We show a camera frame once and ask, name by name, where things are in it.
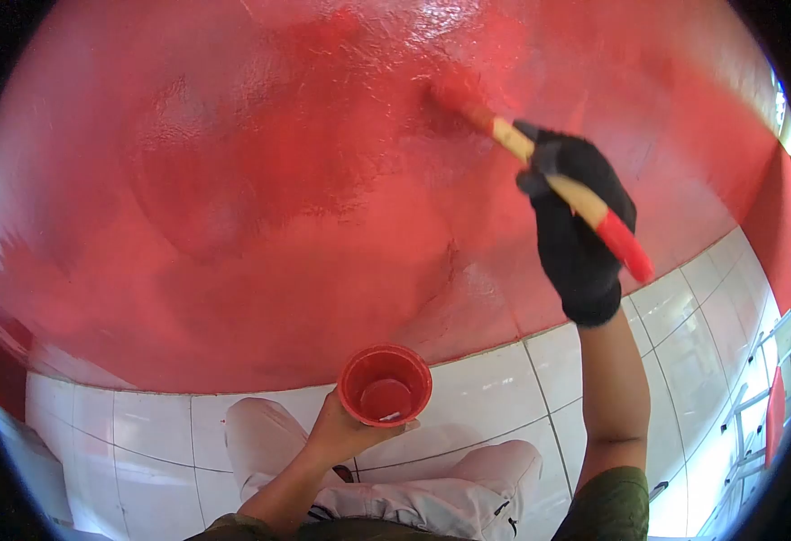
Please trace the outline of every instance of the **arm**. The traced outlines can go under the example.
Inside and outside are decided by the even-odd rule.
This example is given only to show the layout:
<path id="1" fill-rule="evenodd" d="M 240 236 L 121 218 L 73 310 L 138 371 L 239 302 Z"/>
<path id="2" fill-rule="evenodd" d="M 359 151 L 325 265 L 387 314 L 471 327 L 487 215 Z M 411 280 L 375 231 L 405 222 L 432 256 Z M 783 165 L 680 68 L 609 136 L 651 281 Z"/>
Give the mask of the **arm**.
<path id="1" fill-rule="evenodd" d="M 334 390 L 326 395 L 302 451 L 275 479 L 242 504 L 238 514 L 257 518 L 280 537 L 290 537 L 302 525 L 327 471 L 418 426 L 418 421 L 412 421 L 391 428 L 368 427 L 350 416 Z"/>
<path id="2" fill-rule="evenodd" d="M 547 174 L 584 183 L 635 231 L 636 207 L 615 170 L 596 146 L 561 133 L 514 125 L 537 142 L 531 167 L 517 185 L 531 198 L 537 251 L 561 306 L 582 343 L 583 413 L 588 432 L 576 492 L 619 466 L 644 471 L 651 401 L 648 380 L 627 319 L 621 311 L 621 264 L 587 224 L 555 195 Z"/>
<path id="3" fill-rule="evenodd" d="M 324 474 L 332 468 L 303 448 L 295 459 L 237 511 L 265 522 L 278 536 L 291 536 L 302 525 L 320 490 Z"/>
<path id="4" fill-rule="evenodd" d="M 611 468 L 645 469 L 651 414 L 648 379 L 623 310 L 604 325 L 579 327 L 579 341 L 588 446 L 575 492 Z"/>

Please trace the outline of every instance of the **paintbrush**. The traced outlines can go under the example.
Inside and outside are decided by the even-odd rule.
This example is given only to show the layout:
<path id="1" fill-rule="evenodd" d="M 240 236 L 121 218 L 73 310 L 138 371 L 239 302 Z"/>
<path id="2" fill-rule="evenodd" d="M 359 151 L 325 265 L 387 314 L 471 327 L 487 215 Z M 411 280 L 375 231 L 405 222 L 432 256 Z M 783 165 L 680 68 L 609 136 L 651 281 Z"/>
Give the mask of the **paintbrush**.
<path id="1" fill-rule="evenodd" d="M 438 103 L 460 113 L 523 164 L 531 163 L 534 142 L 493 113 L 472 92 L 454 84 L 437 82 L 432 85 L 431 94 Z M 654 267 L 636 237 L 592 189 L 563 175 L 546 175 L 546 179 L 555 193 L 597 233 L 631 276 L 643 284 L 653 277 Z"/>

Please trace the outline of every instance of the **wooden brush handle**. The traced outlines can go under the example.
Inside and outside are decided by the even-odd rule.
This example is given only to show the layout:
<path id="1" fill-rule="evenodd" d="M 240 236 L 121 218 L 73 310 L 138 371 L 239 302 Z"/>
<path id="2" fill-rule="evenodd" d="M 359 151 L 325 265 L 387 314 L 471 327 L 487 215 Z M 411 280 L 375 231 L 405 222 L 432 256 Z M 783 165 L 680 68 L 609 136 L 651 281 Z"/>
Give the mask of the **wooden brush handle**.
<path id="1" fill-rule="evenodd" d="M 508 149 L 523 164 L 531 164 L 534 142 L 514 128 L 504 119 L 495 117 L 492 121 L 492 138 L 500 146 Z M 654 274 L 651 260 L 636 241 L 636 237 L 621 221 L 618 215 L 608 208 L 606 201 L 585 184 L 564 175 L 546 175 L 549 186 L 555 190 L 573 211 L 603 240 L 612 252 L 626 266 L 630 275 L 641 283 L 647 283 Z"/>

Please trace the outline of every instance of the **paintbrush bristles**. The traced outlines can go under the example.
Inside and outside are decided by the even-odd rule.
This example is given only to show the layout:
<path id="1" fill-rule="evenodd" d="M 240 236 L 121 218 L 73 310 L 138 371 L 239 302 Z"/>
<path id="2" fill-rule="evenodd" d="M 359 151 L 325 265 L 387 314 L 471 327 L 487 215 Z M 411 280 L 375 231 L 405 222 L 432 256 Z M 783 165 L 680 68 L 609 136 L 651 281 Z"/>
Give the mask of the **paintbrush bristles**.
<path id="1" fill-rule="evenodd" d="M 447 83 L 433 84 L 430 90 L 438 103 L 461 114 L 483 133 L 492 135 L 495 115 L 473 92 Z"/>

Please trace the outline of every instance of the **green shirt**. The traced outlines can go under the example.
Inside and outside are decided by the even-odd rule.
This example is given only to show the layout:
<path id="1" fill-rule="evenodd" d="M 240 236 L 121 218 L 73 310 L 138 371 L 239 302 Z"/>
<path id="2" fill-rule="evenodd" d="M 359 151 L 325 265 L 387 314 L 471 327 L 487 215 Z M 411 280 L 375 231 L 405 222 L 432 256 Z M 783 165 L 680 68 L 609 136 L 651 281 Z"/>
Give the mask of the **green shirt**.
<path id="1" fill-rule="evenodd" d="M 460 537 L 420 532 L 374 518 L 339 518 L 302 525 L 298 541 L 465 541 Z M 530 532 L 516 538 L 532 539 Z M 643 541 L 648 538 L 648 480 L 639 468 L 612 468 L 576 493 L 552 541 Z M 230 513 L 217 518 L 189 541 L 277 541 L 256 518 Z"/>

